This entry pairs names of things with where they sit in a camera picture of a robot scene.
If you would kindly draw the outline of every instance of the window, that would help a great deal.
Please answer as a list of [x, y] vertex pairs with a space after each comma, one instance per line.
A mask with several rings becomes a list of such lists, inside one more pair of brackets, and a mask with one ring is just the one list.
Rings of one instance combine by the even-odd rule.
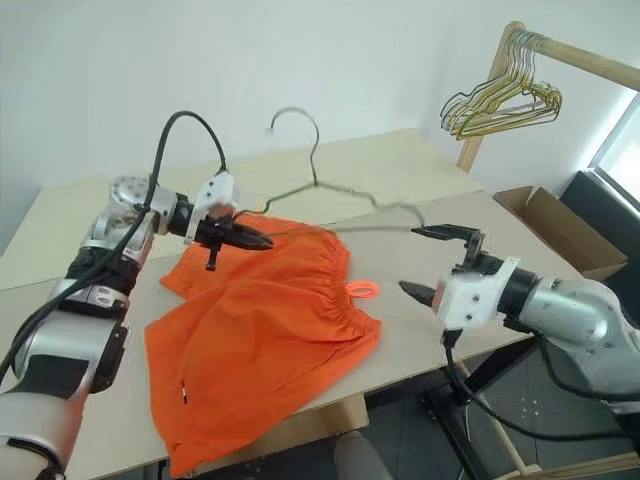
[[640, 94], [636, 94], [589, 167], [596, 179], [640, 212]]

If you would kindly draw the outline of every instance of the orange loop tag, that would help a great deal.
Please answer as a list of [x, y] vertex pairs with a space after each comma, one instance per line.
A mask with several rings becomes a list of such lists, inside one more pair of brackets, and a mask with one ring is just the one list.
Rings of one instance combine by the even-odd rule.
[[365, 280], [357, 280], [348, 283], [346, 286], [347, 293], [357, 298], [373, 298], [380, 292], [380, 285]]

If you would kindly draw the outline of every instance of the orange shorts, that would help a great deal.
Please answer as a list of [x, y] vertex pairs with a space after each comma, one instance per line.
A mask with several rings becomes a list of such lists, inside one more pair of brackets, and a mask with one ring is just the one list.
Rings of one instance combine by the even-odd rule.
[[269, 217], [241, 223], [269, 251], [188, 248], [161, 283], [186, 299], [145, 332], [151, 410], [184, 475], [251, 443], [335, 383], [377, 345], [380, 322], [353, 306], [349, 252], [327, 230]]

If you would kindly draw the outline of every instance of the white wall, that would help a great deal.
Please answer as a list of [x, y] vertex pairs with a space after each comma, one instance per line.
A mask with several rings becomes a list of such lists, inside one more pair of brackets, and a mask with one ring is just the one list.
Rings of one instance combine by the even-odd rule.
[[[639, 3], [5, 2], [0, 247], [39, 186], [150, 168], [162, 125], [179, 109], [205, 116], [231, 155], [306, 144], [308, 126], [293, 117], [275, 139], [263, 134], [278, 108], [298, 105], [317, 119], [323, 141], [420, 125], [455, 157], [459, 144], [438, 130], [440, 106], [484, 79], [509, 20], [639, 64]], [[557, 190], [624, 100], [623, 89], [541, 63], [541, 78], [565, 93], [564, 111], [551, 126], [485, 141], [474, 174], [489, 189], [539, 183]], [[167, 165], [210, 158], [200, 129], [177, 124]]]

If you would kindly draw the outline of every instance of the floor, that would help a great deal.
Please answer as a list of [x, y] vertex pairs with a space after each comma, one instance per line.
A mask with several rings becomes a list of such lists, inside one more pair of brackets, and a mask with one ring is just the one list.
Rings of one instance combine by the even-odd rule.
[[[559, 352], [552, 352], [562, 378], [579, 384], [580, 374]], [[473, 370], [482, 359], [467, 361]], [[615, 428], [609, 411], [599, 403], [558, 390], [549, 380], [539, 353], [530, 356], [485, 392], [492, 407], [503, 416], [545, 433], [594, 431]], [[514, 470], [488, 418], [469, 408], [471, 441], [496, 477]], [[406, 398], [369, 412], [370, 425], [362, 433], [375, 446], [396, 480], [456, 480], [460, 464], [439, 426], [417, 398]], [[576, 443], [536, 441], [509, 432], [526, 464], [543, 468], [594, 460], [632, 450], [626, 440]], [[254, 462], [234, 465], [200, 478], [203, 480], [335, 480], [334, 439], [322, 440]], [[638, 470], [611, 473], [596, 480], [639, 478]], [[142, 480], [140, 471], [111, 480]]]

